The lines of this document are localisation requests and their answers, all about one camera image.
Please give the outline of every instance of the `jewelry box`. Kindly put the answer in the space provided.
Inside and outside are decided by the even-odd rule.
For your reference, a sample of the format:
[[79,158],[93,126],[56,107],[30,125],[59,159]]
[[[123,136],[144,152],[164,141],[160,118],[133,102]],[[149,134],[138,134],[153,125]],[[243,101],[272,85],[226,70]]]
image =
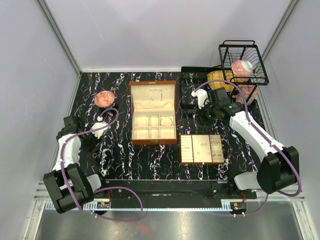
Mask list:
[[132,144],[177,144],[176,81],[133,81]]

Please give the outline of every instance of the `jewelry box lid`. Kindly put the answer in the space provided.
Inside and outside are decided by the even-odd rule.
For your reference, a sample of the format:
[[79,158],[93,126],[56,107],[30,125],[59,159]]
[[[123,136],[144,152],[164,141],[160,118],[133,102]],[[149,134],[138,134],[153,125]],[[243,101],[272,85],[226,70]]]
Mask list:
[[176,81],[130,82],[129,87],[134,110],[174,110],[176,106],[176,85]]

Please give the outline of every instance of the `ring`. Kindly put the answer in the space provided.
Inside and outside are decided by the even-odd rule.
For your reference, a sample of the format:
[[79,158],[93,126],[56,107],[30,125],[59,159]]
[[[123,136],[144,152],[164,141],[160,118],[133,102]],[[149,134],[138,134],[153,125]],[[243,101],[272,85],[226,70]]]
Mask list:
[[171,117],[163,117],[160,120],[160,126],[162,127],[171,127],[174,125],[174,121],[171,119]]

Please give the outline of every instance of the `black marble table surface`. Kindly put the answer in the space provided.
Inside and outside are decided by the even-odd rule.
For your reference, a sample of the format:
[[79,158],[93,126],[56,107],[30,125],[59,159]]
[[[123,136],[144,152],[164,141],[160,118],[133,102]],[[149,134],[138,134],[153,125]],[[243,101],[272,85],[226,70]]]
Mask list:
[[[197,81],[198,75],[190,73],[186,78]],[[228,176],[243,171],[255,171],[260,166],[256,153],[233,129],[216,120],[209,126],[198,124],[198,116],[183,113],[180,107],[181,93],[177,94],[176,121],[178,139],[180,134],[220,134],[224,151],[224,164],[180,164],[180,143],[177,145],[133,145],[132,103],[129,91],[131,81],[177,81],[181,84],[180,72],[92,72],[83,73],[72,106],[71,115],[80,117],[89,129],[101,108],[94,103],[94,96],[102,90],[115,94],[114,106],[119,117],[105,133],[99,147],[98,157],[81,151],[80,167],[88,176],[101,173],[104,179],[121,180],[226,180]],[[250,111],[263,127],[258,105]],[[112,121],[115,113],[107,114],[106,122]]]

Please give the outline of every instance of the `white robotic arm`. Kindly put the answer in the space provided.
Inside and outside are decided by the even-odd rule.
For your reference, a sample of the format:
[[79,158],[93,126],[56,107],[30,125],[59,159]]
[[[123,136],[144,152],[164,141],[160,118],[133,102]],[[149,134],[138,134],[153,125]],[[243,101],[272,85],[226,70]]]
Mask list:
[[231,184],[235,185],[235,191],[262,189],[272,194],[296,183],[297,178],[292,167],[296,174],[299,174],[298,151],[293,146],[285,147],[271,137],[248,112],[244,111],[241,103],[231,102],[224,87],[208,93],[210,100],[203,89],[192,93],[192,96],[198,97],[199,117],[202,118],[202,121],[208,122],[208,120],[215,121],[216,119],[226,121],[249,143],[261,162],[259,171],[243,172],[233,178],[234,182]]
[[80,120],[72,116],[64,118],[64,125],[65,127],[56,137],[59,143],[56,163],[52,171],[43,176],[44,184],[54,207],[60,214],[76,207],[64,182],[61,162],[63,162],[67,182],[79,204],[83,205],[93,201],[94,192],[102,185],[101,180],[98,174],[85,176],[78,165],[79,152],[81,147],[88,151],[94,149],[100,142],[102,135],[110,128],[104,121],[96,122],[89,131],[90,133],[85,134]]

